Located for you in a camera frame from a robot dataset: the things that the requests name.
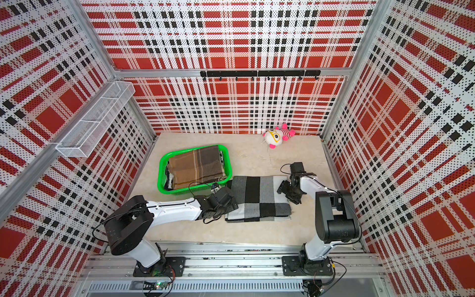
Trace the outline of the grey black checked scarf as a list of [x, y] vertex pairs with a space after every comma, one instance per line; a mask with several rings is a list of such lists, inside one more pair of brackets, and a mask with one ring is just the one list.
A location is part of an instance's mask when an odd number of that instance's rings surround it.
[[227, 187], [235, 195], [237, 209], [226, 214], [228, 223], [281, 222], [291, 218], [291, 206], [277, 193], [285, 176], [236, 176]]

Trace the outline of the green plastic basket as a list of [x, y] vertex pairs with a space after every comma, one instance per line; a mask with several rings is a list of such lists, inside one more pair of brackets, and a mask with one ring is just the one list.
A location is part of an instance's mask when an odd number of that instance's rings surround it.
[[184, 194], [215, 183], [224, 186], [232, 175], [230, 154], [223, 145], [177, 150], [161, 158], [157, 189], [162, 194]]

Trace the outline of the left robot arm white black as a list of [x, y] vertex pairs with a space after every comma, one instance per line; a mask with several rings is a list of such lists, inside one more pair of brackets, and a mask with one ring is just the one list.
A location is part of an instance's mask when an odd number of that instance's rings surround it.
[[238, 203], [227, 187], [175, 202], [147, 201], [138, 195], [105, 219], [103, 226], [112, 255], [130, 256], [148, 269], [165, 259], [160, 247], [146, 238], [151, 228], [179, 221], [212, 221], [234, 210]]

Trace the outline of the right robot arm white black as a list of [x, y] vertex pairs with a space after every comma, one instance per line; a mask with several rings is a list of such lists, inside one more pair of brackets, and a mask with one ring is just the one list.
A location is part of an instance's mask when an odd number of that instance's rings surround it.
[[361, 226], [349, 192], [329, 188], [314, 174], [295, 173], [279, 185], [277, 193], [294, 204], [300, 204], [303, 195], [314, 199], [316, 235], [303, 244], [299, 255], [303, 267], [323, 264], [335, 247], [361, 240]]

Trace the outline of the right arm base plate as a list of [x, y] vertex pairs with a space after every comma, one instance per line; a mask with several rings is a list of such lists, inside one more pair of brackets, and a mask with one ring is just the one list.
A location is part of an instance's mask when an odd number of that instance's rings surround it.
[[282, 257], [284, 276], [316, 276], [325, 277], [333, 275], [333, 267], [329, 258], [322, 261], [310, 261], [298, 256]]

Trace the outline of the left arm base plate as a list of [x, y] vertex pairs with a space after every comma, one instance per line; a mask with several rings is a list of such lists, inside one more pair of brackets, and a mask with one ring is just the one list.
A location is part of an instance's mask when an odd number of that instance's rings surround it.
[[185, 257], [165, 257], [149, 268], [137, 261], [134, 277], [182, 277], [185, 268]]

